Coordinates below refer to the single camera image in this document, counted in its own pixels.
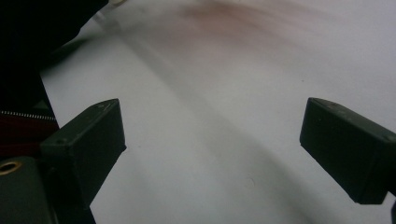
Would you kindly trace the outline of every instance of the zipper teeth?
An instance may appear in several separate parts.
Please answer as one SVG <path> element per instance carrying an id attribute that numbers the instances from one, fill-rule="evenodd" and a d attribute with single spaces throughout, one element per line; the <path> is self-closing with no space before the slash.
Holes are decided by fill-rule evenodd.
<path id="1" fill-rule="evenodd" d="M 25 114 L 25 113 L 20 113 L 20 112 L 12 112 L 12 111 L 4 111 L 4 110 L 0 110 L 0 114 L 24 117 L 24 118 L 27 118 L 27 119 L 44 119 L 44 120 L 50 120 L 50 121 L 55 121 L 56 120 L 56 118 L 51 117 L 51 116 Z"/>

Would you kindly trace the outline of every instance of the white surface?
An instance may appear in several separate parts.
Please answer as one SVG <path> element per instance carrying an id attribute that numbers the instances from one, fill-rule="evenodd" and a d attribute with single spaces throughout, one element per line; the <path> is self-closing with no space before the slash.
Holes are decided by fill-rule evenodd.
<path id="1" fill-rule="evenodd" d="M 396 2 L 128 1 L 43 72 L 56 117 L 119 98 L 128 150 L 105 223 L 390 223 L 300 147 L 308 97 L 396 131 Z"/>

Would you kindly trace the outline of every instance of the zipper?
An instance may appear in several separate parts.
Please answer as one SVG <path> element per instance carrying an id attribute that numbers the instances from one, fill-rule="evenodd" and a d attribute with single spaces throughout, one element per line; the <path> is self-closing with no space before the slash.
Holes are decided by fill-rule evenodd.
<path id="1" fill-rule="evenodd" d="M 22 117 L 22 118 L 26 118 L 26 119 L 43 119 L 43 120 L 48 120 L 48 121 L 56 121 L 56 118 L 53 116 L 27 114 L 27 113 L 6 111 L 6 110 L 0 110 L 0 115 L 16 116 L 16 117 Z"/>

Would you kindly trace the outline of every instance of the black plastic part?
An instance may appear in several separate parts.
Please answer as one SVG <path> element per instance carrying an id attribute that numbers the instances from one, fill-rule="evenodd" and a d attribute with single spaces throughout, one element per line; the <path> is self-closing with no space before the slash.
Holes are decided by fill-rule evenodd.
<path id="1" fill-rule="evenodd" d="M 309 98 L 300 142 L 354 202 L 380 204 L 392 188 L 396 134 L 352 110 Z"/>
<path id="2" fill-rule="evenodd" d="M 92 105 L 41 144 L 43 161 L 78 208 L 88 209 L 126 148 L 117 99 Z"/>
<path id="3" fill-rule="evenodd" d="M 0 223 L 57 223 L 35 159 L 0 162 Z"/>

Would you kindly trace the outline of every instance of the metal ring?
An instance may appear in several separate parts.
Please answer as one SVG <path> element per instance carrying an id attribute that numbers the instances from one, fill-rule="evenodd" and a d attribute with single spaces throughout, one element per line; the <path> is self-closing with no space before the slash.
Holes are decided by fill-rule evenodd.
<path id="1" fill-rule="evenodd" d="M 9 161 L 0 165 L 0 175 L 8 175 L 22 166 L 20 161 Z"/>

